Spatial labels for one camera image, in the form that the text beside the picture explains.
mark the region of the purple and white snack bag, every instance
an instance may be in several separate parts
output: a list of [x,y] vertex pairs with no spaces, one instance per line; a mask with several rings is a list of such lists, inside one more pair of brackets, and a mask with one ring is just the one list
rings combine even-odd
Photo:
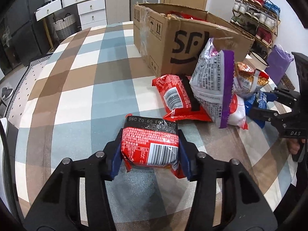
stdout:
[[230,115],[234,77],[234,52],[219,53],[210,38],[190,79],[195,98],[218,128],[226,128]]

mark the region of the black and red snack package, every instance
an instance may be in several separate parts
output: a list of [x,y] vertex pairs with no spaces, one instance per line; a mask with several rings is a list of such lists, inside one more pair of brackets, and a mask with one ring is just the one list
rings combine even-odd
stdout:
[[185,75],[163,75],[152,81],[161,95],[167,114],[165,120],[200,120],[211,122],[211,118],[195,99]]
[[121,153],[128,172],[132,165],[166,167],[177,178],[184,178],[178,151],[177,123],[159,118],[126,116]]

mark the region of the blue snack package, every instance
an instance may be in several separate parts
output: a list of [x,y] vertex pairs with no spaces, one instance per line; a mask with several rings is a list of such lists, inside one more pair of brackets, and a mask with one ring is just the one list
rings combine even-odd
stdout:
[[[257,93],[254,93],[249,99],[244,101],[246,115],[249,116],[250,109],[252,107],[266,109],[267,98],[266,94],[259,90]],[[260,128],[264,128],[265,122],[260,120],[252,119]]]

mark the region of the red shoe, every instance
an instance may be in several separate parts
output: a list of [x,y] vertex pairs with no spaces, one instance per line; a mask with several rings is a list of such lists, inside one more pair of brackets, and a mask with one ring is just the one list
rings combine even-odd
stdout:
[[259,6],[263,6],[264,4],[264,0],[253,0],[255,2],[255,4],[259,5]]
[[263,36],[264,36],[263,28],[258,28],[256,33],[256,38],[258,38],[261,41],[263,39]]
[[272,33],[262,29],[263,30],[263,39],[262,41],[269,46],[272,43]]

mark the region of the floor mat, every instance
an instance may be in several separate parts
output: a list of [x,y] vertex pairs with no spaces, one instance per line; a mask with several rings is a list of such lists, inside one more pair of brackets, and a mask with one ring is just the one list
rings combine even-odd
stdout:
[[16,128],[19,128],[20,120],[29,95],[33,89],[37,77],[39,77],[46,63],[47,60],[41,62],[36,61],[30,64],[29,69],[24,74],[19,86],[16,88],[10,104],[8,105],[6,118]]

